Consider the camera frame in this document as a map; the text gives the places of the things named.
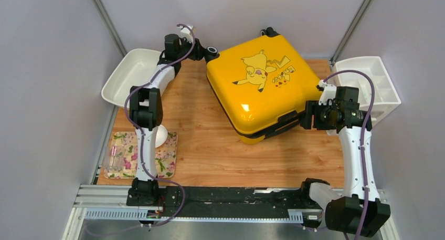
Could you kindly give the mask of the yellow cartoon hard-shell suitcase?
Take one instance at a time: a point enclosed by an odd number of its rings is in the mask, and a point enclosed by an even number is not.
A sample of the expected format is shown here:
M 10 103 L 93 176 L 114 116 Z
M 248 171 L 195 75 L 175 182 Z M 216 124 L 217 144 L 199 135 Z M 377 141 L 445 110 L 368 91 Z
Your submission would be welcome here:
M 245 144 L 282 134 L 318 101 L 319 77 L 288 40 L 272 27 L 218 53 L 206 77 L 230 124 Z

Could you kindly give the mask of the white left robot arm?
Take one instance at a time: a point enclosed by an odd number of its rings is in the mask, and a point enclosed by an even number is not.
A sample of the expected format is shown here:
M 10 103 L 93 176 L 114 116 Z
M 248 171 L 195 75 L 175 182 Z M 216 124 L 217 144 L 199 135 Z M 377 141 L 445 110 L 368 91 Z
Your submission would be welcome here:
M 130 89 L 124 112 L 135 127 L 138 163 L 136 177 L 128 191 L 128 206 L 153 206 L 160 200 L 155 144 L 163 120 L 162 93 L 177 76 L 182 60 L 201 60 L 204 52 L 193 33 L 184 37 L 168 34 L 154 72 L 147 82 Z

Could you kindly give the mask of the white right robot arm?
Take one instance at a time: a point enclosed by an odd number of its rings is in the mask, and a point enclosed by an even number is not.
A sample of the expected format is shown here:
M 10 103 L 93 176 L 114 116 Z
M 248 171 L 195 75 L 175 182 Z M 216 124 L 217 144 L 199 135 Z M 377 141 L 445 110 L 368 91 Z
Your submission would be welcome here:
M 320 206 L 330 230 L 373 237 L 390 218 L 391 208 L 381 201 L 375 185 L 370 113 L 360 110 L 352 99 L 329 99 L 326 103 L 311 100 L 306 103 L 301 126 L 333 130 L 338 135 L 345 179 L 343 194 L 339 195 L 327 181 L 307 178 L 301 183 L 300 203 L 307 208 Z

